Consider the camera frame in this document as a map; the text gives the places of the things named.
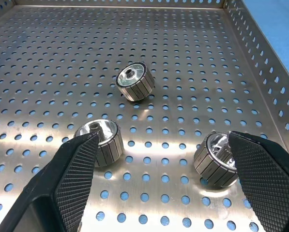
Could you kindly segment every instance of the perforated metal tray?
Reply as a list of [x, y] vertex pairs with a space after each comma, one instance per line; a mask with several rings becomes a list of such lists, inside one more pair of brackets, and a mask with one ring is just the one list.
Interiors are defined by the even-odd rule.
[[[15, 6], [1, 18], [0, 222], [58, 147], [102, 117], [119, 124], [125, 152], [95, 170], [83, 232], [264, 231], [239, 181], [210, 189], [192, 164], [211, 131], [245, 131], [289, 151], [289, 129], [281, 129], [289, 124], [289, 76], [275, 56], [269, 66], [282, 72], [280, 81], [264, 61], [251, 65], [265, 58], [252, 46], [253, 36], [263, 37], [257, 27], [240, 32], [249, 18], [237, 2], [225, 9]], [[150, 66], [156, 87], [131, 103], [115, 76], [135, 61]], [[260, 68], [268, 69], [266, 81], [256, 76]], [[272, 95], [285, 105], [283, 116]]]

